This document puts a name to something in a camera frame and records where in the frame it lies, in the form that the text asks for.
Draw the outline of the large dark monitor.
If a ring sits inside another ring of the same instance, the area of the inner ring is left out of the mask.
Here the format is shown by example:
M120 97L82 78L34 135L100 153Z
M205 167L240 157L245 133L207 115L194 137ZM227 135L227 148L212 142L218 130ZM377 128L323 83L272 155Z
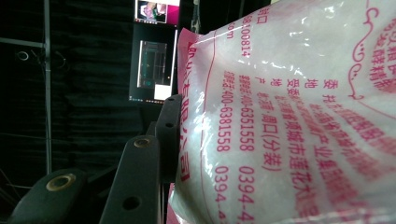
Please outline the large dark monitor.
M173 93L177 29L136 23L133 30L129 100L162 104Z

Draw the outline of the black curtain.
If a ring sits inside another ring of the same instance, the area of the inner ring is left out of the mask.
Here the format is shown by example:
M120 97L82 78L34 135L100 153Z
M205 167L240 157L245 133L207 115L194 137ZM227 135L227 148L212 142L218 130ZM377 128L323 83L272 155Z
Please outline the black curtain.
M204 34L271 0L180 0ZM134 0L50 0L52 172L46 172L45 49L0 43L0 224L156 223L171 183L155 125L129 100ZM0 0L0 37L44 43L43 0ZM177 93L177 43L175 80Z

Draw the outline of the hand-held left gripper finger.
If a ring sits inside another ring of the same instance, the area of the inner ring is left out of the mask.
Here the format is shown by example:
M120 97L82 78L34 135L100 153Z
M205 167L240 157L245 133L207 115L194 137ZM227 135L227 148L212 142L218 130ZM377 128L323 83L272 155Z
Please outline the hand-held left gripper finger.
M155 136L160 143L161 174L164 183L174 182L177 175L181 102L180 94L168 97L155 125Z

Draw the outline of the pink and white plastic bag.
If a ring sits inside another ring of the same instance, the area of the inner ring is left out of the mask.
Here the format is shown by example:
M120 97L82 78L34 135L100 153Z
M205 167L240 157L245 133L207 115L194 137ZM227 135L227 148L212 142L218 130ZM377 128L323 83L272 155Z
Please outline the pink and white plastic bag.
M178 53L179 224L396 224L396 0L279 0Z

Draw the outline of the grey metal pole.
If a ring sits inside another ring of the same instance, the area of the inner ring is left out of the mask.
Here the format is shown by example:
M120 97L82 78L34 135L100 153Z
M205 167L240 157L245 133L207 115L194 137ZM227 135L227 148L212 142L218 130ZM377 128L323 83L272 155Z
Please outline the grey metal pole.
M50 0L44 2L46 172L52 172Z

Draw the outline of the small monitor with pink picture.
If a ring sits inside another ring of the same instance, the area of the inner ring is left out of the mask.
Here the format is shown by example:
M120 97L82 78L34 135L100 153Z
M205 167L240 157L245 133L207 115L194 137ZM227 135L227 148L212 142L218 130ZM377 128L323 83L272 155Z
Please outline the small monitor with pink picture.
M177 26L180 0L134 0L134 20Z

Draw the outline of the grey metal crossbar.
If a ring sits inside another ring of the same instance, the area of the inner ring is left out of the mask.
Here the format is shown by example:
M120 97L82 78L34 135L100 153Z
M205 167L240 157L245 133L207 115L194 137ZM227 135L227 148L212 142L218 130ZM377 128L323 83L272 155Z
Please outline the grey metal crossbar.
M0 43L33 47L33 48L42 48L42 49L45 47L44 43L19 40L19 39L14 39L14 38L5 38L5 37L0 37Z

